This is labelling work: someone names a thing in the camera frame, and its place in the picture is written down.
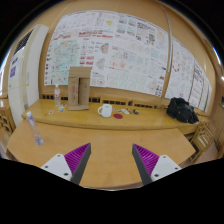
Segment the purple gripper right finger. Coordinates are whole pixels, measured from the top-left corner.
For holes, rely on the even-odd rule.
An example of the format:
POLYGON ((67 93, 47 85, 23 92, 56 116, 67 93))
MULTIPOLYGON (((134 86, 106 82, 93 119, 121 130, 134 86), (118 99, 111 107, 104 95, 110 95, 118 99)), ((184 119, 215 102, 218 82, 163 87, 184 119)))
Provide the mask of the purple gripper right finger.
POLYGON ((181 167, 167 155, 158 156, 137 144, 132 145, 132 155, 143 185, 148 185, 181 170, 181 167))

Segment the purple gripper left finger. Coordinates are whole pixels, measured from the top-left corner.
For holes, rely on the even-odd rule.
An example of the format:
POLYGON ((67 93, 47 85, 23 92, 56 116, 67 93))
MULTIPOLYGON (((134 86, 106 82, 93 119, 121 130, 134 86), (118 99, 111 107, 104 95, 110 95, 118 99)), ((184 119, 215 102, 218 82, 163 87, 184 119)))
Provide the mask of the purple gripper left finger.
POLYGON ((91 144, 87 143, 65 155, 56 154, 42 169, 79 185, 90 155, 91 144))

